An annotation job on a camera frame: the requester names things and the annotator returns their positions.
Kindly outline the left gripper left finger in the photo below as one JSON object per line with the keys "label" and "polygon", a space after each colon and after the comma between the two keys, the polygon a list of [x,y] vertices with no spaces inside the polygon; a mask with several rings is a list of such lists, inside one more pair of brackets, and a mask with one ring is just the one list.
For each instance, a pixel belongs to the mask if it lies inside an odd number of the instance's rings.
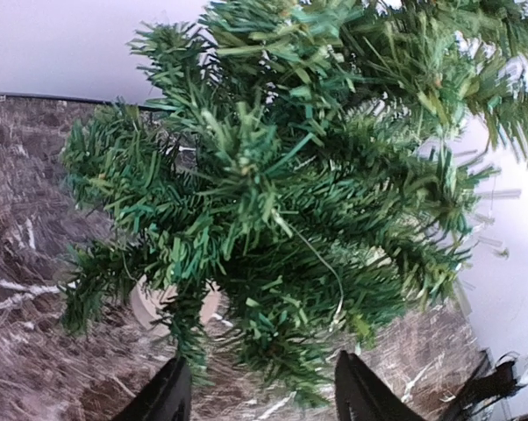
{"label": "left gripper left finger", "polygon": [[113,421],[188,421],[192,374],[183,357],[170,359]]}

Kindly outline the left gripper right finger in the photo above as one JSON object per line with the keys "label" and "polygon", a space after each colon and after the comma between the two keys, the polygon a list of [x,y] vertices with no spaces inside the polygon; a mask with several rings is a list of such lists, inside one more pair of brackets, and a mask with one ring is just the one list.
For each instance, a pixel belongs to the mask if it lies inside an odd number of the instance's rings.
{"label": "left gripper right finger", "polygon": [[334,379],[338,420],[424,421],[355,353],[339,352]]}

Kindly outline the small green christmas tree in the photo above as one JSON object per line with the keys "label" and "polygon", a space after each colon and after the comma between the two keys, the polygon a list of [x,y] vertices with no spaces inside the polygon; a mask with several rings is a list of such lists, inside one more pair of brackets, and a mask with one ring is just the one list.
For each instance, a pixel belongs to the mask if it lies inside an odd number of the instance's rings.
{"label": "small green christmas tree", "polygon": [[528,163],[528,1],[216,1],[132,41],[161,91],[76,122],[76,201],[116,235],[75,251],[63,323],[83,332],[145,275],[176,287],[162,322],[197,374],[211,286],[225,348],[319,406],[330,338],[371,337],[453,293],[477,187],[450,143],[470,117]]}

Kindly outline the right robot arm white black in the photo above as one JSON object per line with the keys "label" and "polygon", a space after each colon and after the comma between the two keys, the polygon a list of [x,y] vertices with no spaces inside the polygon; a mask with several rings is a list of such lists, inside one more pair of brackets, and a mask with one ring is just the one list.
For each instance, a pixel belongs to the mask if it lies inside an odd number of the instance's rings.
{"label": "right robot arm white black", "polygon": [[492,366],[488,352],[449,402],[439,420],[489,420],[482,415],[498,401],[528,386],[528,354],[510,352]]}

